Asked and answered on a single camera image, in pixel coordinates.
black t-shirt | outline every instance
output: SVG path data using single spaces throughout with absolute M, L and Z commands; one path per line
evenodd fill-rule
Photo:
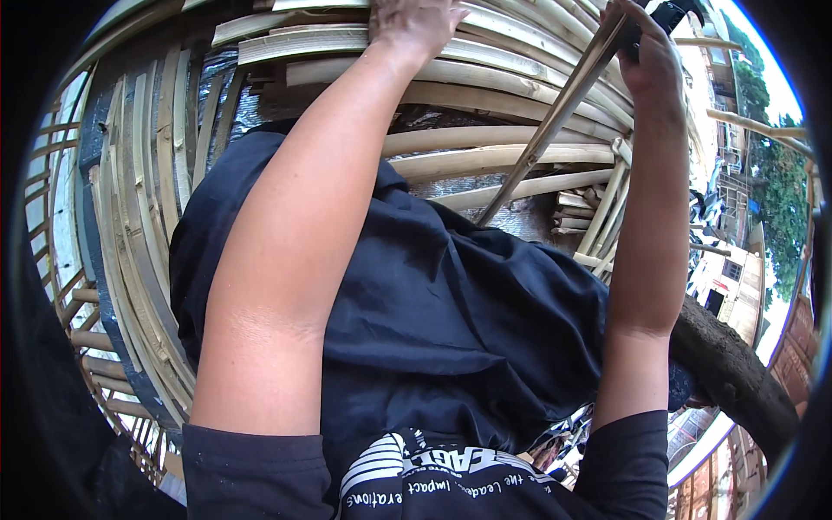
M 574 492 L 526 461 L 416 428 L 368 443 L 330 485 L 321 437 L 266 437 L 186 425 L 190 518 L 655 518 L 667 510 L 667 412 L 590 436 Z

black tool handle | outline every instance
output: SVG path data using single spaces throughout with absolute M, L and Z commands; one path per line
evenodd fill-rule
M 705 25 L 704 17 L 699 3 L 696 0 L 677 0 L 676 2 L 662 2 L 650 17 L 664 29 L 669 36 L 671 31 L 679 25 L 682 18 L 688 11 L 692 11 L 699 18 L 702 25 Z M 641 40 L 641 27 L 635 22 L 628 24 L 623 29 L 621 48 L 626 56 L 635 63 L 638 63 L 638 43 Z

person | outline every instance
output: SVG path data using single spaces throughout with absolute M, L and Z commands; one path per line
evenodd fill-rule
M 664 518 L 668 344 L 688 260 L 686 118 L 667 35 L 634 2 L 617 1 L 643 31 L 640 62 L 622 57 L 634 154 L 592 433 L 574 492 L 513 454 L 471 444 L 470 432 L 414 423 L 379 432 L 332 482 L 337 503 L 324 500 L 330 311 L 399 99 L 467 14 L 450 0 L 376 0 L 369 46 L 294 124 L 230 225 L 183 428 L 190 518 Z

